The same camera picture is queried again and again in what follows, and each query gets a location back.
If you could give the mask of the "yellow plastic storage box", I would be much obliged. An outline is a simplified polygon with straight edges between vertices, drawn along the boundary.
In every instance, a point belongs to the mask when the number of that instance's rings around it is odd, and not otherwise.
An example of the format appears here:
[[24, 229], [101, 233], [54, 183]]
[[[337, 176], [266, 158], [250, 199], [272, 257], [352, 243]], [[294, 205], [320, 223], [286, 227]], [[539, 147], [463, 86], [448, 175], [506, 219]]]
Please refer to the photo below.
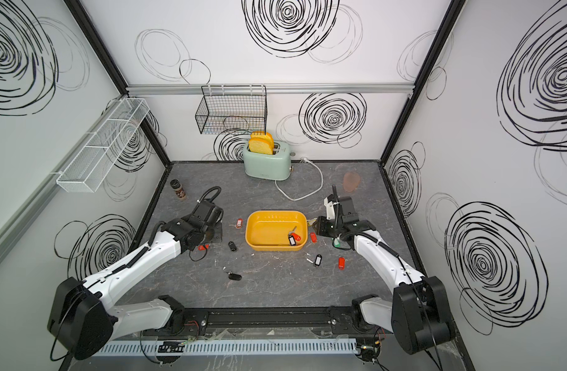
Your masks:
[[[296, 241], [296, 246], [289, 243], [288, 236], [291, 233], [301, 237], [301, 241]], [[310, 240], [307, 218], [299, 211], [255, 211], [246, 223], [246, 243], [255, 251], [299, 251]]]

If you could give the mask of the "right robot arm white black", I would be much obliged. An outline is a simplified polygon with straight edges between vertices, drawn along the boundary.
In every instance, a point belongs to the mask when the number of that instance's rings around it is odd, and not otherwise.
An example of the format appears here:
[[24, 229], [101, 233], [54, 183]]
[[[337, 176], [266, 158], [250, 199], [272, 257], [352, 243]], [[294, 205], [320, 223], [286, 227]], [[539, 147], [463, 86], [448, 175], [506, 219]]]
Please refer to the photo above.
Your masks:
[[354, 300], [357, 320], [389, 330], [408, 354], [453, 341], [457, 331], [442, 281], [401, 258], [371, 222], [359, 218], [350, 197], [332, 193], [324, 206], [326, 215], [314, 222], [315, 233], [347, 243], [393, 293], [392, 301], [376, 295]]

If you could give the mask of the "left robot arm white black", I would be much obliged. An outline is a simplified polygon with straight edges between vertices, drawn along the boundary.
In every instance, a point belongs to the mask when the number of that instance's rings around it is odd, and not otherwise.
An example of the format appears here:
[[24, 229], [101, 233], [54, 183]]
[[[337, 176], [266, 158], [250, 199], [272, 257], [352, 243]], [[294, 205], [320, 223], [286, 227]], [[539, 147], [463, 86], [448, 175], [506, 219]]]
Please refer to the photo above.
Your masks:
[[150, 239], [125, 258], [87, 278], [67, 278], [56, 288], [47, 323], [53, 346], [66, 353], [51, 361], [67, 368], [72, 360], [85, 360], [107, 343], [136, 332], [158, 330], [181, 334], [184, 306], [170, 295], [139, 304], [119, 305], [132, 287], [156, 269], [186, 252], [207, 244], [224, 211], [213, 199], [200, 199], [193, 211], [181, 218], [156, 224]]

